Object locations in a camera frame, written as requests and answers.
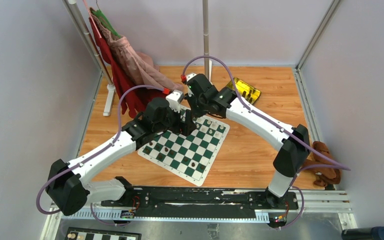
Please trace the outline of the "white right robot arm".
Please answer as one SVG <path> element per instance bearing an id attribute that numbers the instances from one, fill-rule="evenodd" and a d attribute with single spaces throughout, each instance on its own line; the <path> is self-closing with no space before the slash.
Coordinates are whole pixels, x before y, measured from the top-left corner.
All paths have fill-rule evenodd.
<path id="1" fill-rule="evenodd" d="M 310 154 L 308 129 L 302 124 L 293 127 L 269 116 L 231 88 L 217 90 L 202 73 L 183 75 L 181 80 L 188 87 L 186 99 L 194 117 L 214 115 L 239 123 L 277 151 L 273 161 L 275 172 L 265 201 L 272 209 L 281 207 L 294 177 Z"/>

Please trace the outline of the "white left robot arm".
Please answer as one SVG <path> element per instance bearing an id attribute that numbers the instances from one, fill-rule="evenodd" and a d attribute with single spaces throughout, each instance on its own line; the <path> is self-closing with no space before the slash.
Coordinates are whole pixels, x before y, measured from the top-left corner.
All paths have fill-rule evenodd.
<path id="1" fill-rule="evenodd" d="M 129 206 L 133 193 L 127 189 L 131 185 L 124 178 L 100 182 L 92 179 L 115 161 L 151 142 L 157 134 L 171 131 L 189 136 L 196 127 L 190 109 L 180 113 L 165 98 L 154 98 L 145 111 L 99 147 L 69 162 L 56 160 L 41 191 L 47 193 L 65 216 L 75 214 L 85 205 L 106 200 Z"/>

